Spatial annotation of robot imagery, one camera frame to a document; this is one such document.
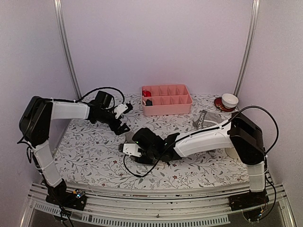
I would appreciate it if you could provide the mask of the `grey underwear cream waistband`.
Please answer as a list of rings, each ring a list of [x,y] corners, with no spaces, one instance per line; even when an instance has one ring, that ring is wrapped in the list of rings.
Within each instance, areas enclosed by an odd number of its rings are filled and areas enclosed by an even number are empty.
[[[125,134],[125,143],[135,143],[135,141],[133,141],[133,136],[134,133],[129,131]]]

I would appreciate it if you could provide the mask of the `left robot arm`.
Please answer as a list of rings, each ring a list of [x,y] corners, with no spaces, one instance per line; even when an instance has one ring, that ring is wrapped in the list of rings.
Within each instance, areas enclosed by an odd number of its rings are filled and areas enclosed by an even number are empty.
[[[121,116],[130,112],[133,106],[122,103],[109,107],[114,101],[112,95],[98,91],[95,99],[86,103],[82,101],[42,98],[31,98],[19,122],[22,138],[19,143],[27,144],[50,187],[63,183],[53,159],[49,146],[49,132],[52,120],[79,119],[88,120],[92,124],[105,123],[115,135],[129,132],[127,124],[121,122]]]

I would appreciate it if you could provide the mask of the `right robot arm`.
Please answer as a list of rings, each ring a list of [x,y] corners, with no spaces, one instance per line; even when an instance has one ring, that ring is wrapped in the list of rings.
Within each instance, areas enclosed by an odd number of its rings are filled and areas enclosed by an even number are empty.
[[[214,149],[234,149],[248,168],[250,192],[245,195],[248,206],[263,199],[265,189],[265,151],[262,129],[245,115],[236,112],[231,119],[215,126],[189,133],[174,133],[161,138],[149,128],[141,128],[131,136],[141,157],[149,162],[170,162]]]

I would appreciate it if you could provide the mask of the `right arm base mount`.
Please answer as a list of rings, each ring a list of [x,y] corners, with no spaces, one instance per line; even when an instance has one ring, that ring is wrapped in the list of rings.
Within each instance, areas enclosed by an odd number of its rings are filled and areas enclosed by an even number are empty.
[[[228,197],[228,205],[232,211],[266,205],[267,203],[269,203],[269,197],[266,189],[261,192],[248,191]]]

